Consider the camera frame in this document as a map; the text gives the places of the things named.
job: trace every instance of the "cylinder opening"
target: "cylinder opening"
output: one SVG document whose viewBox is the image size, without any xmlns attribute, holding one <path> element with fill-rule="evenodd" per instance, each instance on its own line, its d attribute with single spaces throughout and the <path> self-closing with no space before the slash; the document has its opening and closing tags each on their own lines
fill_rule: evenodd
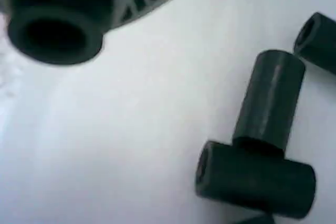
<svg viewBox="0 0 336 224">
<path fill-rule="evenodd" d="M 57 19 L 42 18 L 26 25 L 22 43 L 40 61 L 59 61 L 80 54 L 86 46 L 86 36 L 77 26 Z"/>
<path fill-rule="evenodd" d="M 302 28 L 298 36 L 297 46 L 301 46 L 307 40 L 307 38 L 310 36 L 310 34 L 313 31 L 314 25 L 315 25 L 315 21 L 313 19 L 310 19 L 309 21 L 307 21 L 307 23 L 304 25 L 304 27 Z"/>
<path fill-rule="evenodd" d="M 196 184 L 201 184 L 203 182 L 208 166 L 208 161 L 209 161 L 209 149 L 205 148 L 198 162 L 196 172 Z"/>
</svg>

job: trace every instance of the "hollow cylinder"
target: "hollow cylinder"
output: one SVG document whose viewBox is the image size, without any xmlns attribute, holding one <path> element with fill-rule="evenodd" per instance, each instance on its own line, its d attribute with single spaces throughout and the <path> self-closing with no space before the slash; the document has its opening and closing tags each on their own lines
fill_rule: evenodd
<svg viewBox="0 0 336 224">
<path fill-rule="evenodd" d="M 321 13 L 313 14 L 295 41 L 294 53 L 336 74 L 336 22 Z"/>
<path fill-rule="evenodd" d="M 263 215 L 236 224 L 275 224 L 275 222 L 271 215 Z"/>
<path fill-rule="evenodd" d="M 235 147 L 284 156 L 305 69 L 288 52 L 258 55 L 233 134 Z"/>
<path fill-rule="evenodd" d="M 316 176 L 307 164 L 209 141 L 195 188 L 202 197 L 301 219 L 312 206 Z"/>
</svg>

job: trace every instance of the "round hole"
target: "round hole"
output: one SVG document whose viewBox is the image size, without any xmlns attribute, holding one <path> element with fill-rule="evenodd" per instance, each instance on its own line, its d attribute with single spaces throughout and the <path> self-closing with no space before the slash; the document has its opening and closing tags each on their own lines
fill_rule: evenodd
<svg viewBox="0 0 336 224">
<path fill-rule="evenodd" d="M 57 55 L 57 60 L 81 53 L 86 46 L 85 34 L 80 28 L 57 19 L 40 19 L 26 26 L 23 32 L 25 47 L 41 61 Z"/>
<path fill-rule="evenodd" d="M 306 41 L 306 39 L 309 37 L 313 30 L 314 24 L 315 22 L 312 19 L 305 24 L 301 33 L 298 36 L 297 46 L 301 46 Z"/>
<path fill-rule="evenodd" d="M 203 153 L 201 154 L 201 157 L 199 159 L 198 168 L 197 168 L 197 172 L 196 172 L 196 183 L 197 184 L 202 183 L 202 181 L 205 177 L 206 169 L 207 169 L 207 165 L 208 165 L 208 159 L 209 159 L 209 150 L 204 149 Z"/>
</svg>

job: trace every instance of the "round nozzle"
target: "round nozzle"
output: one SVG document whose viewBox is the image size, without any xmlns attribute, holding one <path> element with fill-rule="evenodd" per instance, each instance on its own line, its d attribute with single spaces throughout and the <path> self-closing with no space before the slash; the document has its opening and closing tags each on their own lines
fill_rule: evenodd
<svg viewBox="0 0 336 224">
<path fill-rule="evenodd" d="M 12 16 L 8 35 L 16 48 L 38 61 L 73 65 L 92 59 L 103 33 L 85 15 L 57 6 L 34 6 Z"/>
<path fill-rule="evenodd" d="M 27 56 L 73 65 L 95 57 L 110 28 L 111 0 L 9 0 L 8 36 Z"/>
</svg>

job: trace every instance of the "white table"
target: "white table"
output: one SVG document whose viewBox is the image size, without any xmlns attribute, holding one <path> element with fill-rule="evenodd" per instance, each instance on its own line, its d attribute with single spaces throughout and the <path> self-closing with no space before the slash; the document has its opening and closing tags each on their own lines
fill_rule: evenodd
<svg viewBox="0 0 336 224">
<path fill-rule="evenodd" d="M 256 213 L 197 198 L 208 138 L 230 143 L 257 54 L 291 51 L 335 0 L 172 0 L 107 36 L 93 62 L 30 62 L 0 151 L 0 223 L 224 224 Z M 307 65 L 287 156 L 318 193 L 299 223 L 336 219 L 336 77 Z M 278 218 L 278 223 L 297 223 Z"/>
</svg>

